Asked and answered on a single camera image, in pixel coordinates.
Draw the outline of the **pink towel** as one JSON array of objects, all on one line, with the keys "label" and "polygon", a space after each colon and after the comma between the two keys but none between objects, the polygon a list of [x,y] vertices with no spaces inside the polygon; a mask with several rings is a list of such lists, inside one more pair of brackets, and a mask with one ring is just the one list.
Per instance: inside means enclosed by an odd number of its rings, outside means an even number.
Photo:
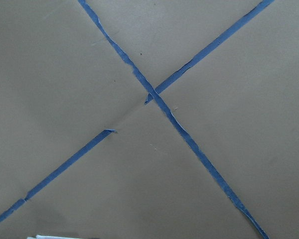
[{"label": "pink towel", "polygon": [[27,237],[26,239],[75,239],[75,238],[58,237],[58,236],[46,236],[46,235],[36,235],[34,237]]}]

